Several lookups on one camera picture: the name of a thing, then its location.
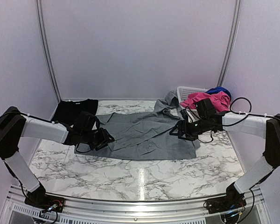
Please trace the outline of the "grey garment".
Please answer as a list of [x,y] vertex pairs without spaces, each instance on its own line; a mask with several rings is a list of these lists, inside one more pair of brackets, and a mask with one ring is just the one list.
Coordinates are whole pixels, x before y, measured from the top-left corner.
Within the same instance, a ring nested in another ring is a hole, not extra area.
[[91,150],[86,144],[75,148],[76,154],[121,160],[178,160],[196,158],[200,142],[179,139],[169,134],[180,117],[170,110],[179,106],[175,91],[158,99],[152,112],[99,115],[101,127],[115,139],[106,147]]

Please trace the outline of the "black t-shirt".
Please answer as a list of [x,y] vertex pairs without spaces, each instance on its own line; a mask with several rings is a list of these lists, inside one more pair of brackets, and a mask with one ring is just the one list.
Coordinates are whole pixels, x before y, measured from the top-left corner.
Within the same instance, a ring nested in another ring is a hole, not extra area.
[[97,99],[86,99],[83,101],[61,101],[51,121],[58,121],[69,126],[73,125],[81,112],[89,112],[93,115],[98,110]]

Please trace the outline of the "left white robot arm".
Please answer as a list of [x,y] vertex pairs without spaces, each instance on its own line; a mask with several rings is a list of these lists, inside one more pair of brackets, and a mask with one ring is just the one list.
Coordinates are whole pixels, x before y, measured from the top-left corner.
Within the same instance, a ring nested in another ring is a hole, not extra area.
[[99,119],[81,112],[73,125],[48,121],[24,114],[16,107],[9,107],[0,116],[0,158],[10,174],[27,190],[27,197],[40,208],[50,200],[40,181],[24,161],[18,147],[23,137],[50,140],[67,146],[86,144],[91,150],[100,150],[114,142],[108,131],[100,126]]

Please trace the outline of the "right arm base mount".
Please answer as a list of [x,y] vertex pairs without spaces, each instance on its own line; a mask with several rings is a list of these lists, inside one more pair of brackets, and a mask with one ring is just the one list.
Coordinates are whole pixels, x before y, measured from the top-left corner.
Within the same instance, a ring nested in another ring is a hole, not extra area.
[[245,197],[240,196],[239,199],[228,199],[227,196],[220,196],[207,199],[203,204],[204,208],[208,210],[209,214],[230,211],[238,208],[243,208],[247,205]]

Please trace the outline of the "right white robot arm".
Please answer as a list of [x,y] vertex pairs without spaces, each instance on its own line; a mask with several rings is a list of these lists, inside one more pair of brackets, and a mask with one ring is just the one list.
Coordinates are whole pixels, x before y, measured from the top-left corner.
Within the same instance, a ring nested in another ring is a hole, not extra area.
[[280,113],[258,115],[252,113],[221,112],[189,122],[182,112],[169,134],[182,140],[195,141],[205,132],[226,131],[231,136],[244,174],[226,189],[226,195],[210,199],[210,208],[222,206],[232,209],[244,198],[244,193],[263,182],[280,166]]

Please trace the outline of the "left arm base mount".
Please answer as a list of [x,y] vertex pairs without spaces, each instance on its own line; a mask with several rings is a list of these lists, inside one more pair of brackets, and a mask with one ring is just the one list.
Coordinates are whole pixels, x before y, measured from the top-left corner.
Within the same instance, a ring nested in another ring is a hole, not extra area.
[[43,198],[40,199],[39,202],[37,202],[36,200],[33,201],[33,199],[28,199],[26,197],[24,203],[30,206],[40,208],[47,212],[52,210],[56,212],[62,212],[65,204],[65,199],[63,197],[45,195]]

